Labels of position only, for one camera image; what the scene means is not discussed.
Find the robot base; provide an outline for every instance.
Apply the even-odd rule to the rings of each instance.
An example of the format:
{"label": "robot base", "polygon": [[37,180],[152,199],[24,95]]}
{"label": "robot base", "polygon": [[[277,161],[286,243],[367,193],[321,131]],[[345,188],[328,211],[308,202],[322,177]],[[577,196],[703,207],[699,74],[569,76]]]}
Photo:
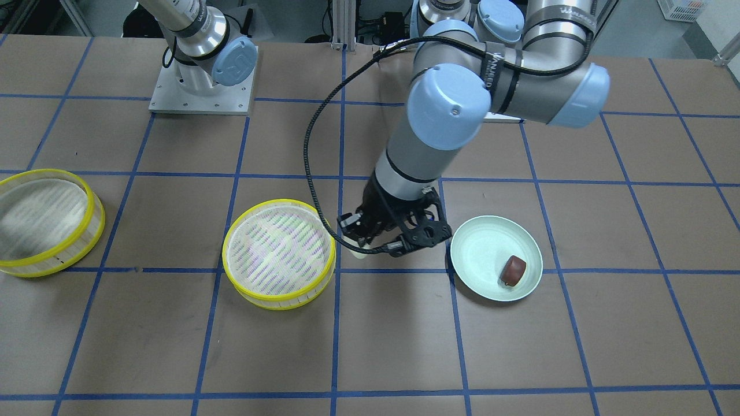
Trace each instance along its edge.
{"label": "robot base", "polygon": [[217,84],[207,95],[188,93],[179,85],[175,65],[162,68],[149,102],[149,111],[163,114],[249,115],[255,73],[232,87]]}

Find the round basket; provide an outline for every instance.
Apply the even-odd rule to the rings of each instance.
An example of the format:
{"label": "round basket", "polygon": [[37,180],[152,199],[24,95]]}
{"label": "round basket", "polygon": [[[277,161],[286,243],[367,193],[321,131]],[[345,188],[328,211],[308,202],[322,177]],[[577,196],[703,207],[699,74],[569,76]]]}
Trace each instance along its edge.
{"label": "round basket", "polygon": [[0,271],[37,278],[66,269],[100,239],[105,211],[79,176],[57,169],[0,181]]}
{"label": "round basket", "polygon": [[265,309],[293,309],[329,284],[336,246],[314,207],[275,199],[237,218],[221,255],[226,275],[245,299]]}

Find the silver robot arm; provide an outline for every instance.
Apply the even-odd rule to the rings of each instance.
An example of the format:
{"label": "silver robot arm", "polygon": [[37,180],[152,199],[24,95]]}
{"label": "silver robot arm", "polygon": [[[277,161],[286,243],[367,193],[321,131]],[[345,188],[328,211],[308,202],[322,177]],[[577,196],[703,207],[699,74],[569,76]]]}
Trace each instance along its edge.
{"label": "silver robot arm", "polygon": [[232,86],[255,68],[257,48],[239,31],[239,24],[205,0],[140,0],[159,21],[183,78],[193,84]]}
{"label": "silver robot arm", "polygon": [[[412,35],[414,26],[419,27],[424,36],[485,51],[485,58],[442,42],[419,46],[406,116],[388,140],[362,204],[339,217],[345,239],[367,248],[382,232],[399,227],[401,234],[383,245],[384,252],[398,257],[450,238],[434,185],[478,133],[489,110],[569,127],[583,127],[598,116],[608,96],[609,75],[585,63],[595,22],[591,0],[532,0],[522,21],[507,3],[414,3]],[[505,15],[494,22],[494,30],[491,10]],[[478,32],[488,28],[486,39],[493,41],[480,41],[483,36],[473,27]]]}

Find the brown object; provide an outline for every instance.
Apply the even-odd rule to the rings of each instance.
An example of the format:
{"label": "brown object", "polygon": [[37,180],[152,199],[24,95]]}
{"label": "brown object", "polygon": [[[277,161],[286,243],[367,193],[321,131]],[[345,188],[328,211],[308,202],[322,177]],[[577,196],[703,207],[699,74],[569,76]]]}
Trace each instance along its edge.
{"label": "brown object", "polygon": [[522,280],[526,269],[527,262],[512,255],[506,262],[503,272],[501,272],[501,280],[506,286],[516,286]]}

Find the basket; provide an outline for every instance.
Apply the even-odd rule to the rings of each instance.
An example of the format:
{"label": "basket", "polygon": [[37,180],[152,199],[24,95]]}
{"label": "basket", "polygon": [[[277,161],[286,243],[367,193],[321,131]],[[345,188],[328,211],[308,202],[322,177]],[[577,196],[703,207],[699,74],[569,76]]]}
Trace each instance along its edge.
{"label": "basket", "polygon": [[292,199],[258,204],[226,234],[226,275],[253,304],[293,309],[314,300],[334,272],[336,246],[314,207]]}
{"label": "basket", "polygon": [[704,11],[710,0],[658,0],[666,20],[692,23]]}
{"label": "basket", "polygon": [[105,211],[79,176],[56,169],[0,181],[0,271],[20,278],[72,266],[98,242]]}

